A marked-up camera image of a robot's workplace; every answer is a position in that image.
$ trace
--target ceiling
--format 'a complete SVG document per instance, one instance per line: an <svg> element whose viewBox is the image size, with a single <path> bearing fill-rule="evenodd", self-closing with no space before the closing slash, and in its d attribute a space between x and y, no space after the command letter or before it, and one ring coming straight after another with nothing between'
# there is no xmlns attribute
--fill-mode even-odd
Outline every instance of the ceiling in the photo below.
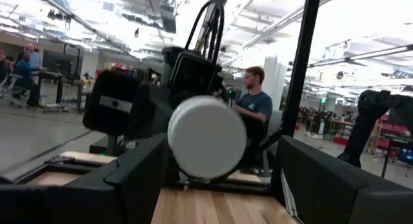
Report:
<svg viewBox="0 0 413 224"><path fill-rule="evenodd" d="M206 1L0 0L0 31L30 41L60 41L91 52L162 60L163 47L185 45L197 11ZM266 56L275 54L285 64L293 61L304 1L228 0L224 47L219 54L225 72L233 75L248 66L263 65ZM412 4L412 0L321 0L309 63L411 44ZM349 98L367 88L403 92L413 86L411 68L412 52L312 67L307 70L305 92ZM342 79L337 79L339 72Z"/></svg>
<svg viewBox="0 0 413 224"><path fill-rule="evenodd" d="M225 52L220 63L233 76L264 65L277 55L294 61L305 0L229 0L226 5ZM309 64L356 56L413 43L413 0L322 0ZM287 71L285 85L291 75ZM309 67L307 97L337 96L355 100L366 89L413 95L413 52Z"/></svg>

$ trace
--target concrete floor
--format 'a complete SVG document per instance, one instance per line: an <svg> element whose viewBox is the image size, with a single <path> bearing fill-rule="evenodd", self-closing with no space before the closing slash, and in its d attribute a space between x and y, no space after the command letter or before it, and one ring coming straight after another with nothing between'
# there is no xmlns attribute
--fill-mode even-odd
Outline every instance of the concrete floor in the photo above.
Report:
<svg viewBox="0 0 413 224"><path fill-rule="evenodd" d="M70 88L63 91L65 98L76 95L76 90ZM53 102L56 86L44 83L41 93L47 95L48 102ZM10 106L4 99L0 99L0 119L0 176L10 179L64 151L88 152L91 143L105 136L87 130L81 123L82 115L44 114L39 108L27 110ZM302 131L297 131L294 137L332 156L343 151L340 145L312 139ZM361 164L364 170L380 175L383 159L373 159L371 155L363 154ZM388 164L386 179L413 189L413 169L407 170L400 163Z"/></svg>

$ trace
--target workbench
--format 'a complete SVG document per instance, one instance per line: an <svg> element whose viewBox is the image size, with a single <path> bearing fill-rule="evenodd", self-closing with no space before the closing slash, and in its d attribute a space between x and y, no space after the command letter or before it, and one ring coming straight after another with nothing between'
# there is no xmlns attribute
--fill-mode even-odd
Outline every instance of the workbench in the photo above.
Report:
<svg viewBox="0 0 413 224"><path fill-rule="evenodd" d="M61 156L77 160L109 163L115 157L82 152L64 152ZM81 175L46 172L28 182L31 185L64 185ZM259 181L254 175L235 172L232 179ZM157 201L152 224L296 224L275 198L163 188Z"/></svg>

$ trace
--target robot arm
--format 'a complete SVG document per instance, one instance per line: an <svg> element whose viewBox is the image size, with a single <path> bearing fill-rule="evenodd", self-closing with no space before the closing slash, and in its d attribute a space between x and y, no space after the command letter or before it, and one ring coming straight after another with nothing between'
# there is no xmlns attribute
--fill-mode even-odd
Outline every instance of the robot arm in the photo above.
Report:
<svg viewBox="0 0 413 224"><path fill-rule="evenodd" d="M346 148L339 159L356 167L361 167L360 156L368 141L376 120L393 108L408 131L413 133L413 98L402 95L390 95L389 91L375 92L371 90L360 94L358 101L359 116L348 139Z"/></svg>

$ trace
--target man's short hair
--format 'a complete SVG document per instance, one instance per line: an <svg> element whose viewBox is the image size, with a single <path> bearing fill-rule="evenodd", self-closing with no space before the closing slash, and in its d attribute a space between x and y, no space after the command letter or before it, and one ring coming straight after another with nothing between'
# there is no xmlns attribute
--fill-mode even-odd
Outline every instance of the man's short hair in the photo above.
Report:
<svg viewBox="0 0 413 224"><path fill-rule="evenodd" d="M265 77L264 69L260 66L252 66L245 70L248 73L251 73L253 76L259 76L259 84L262 85Z"/></svg>

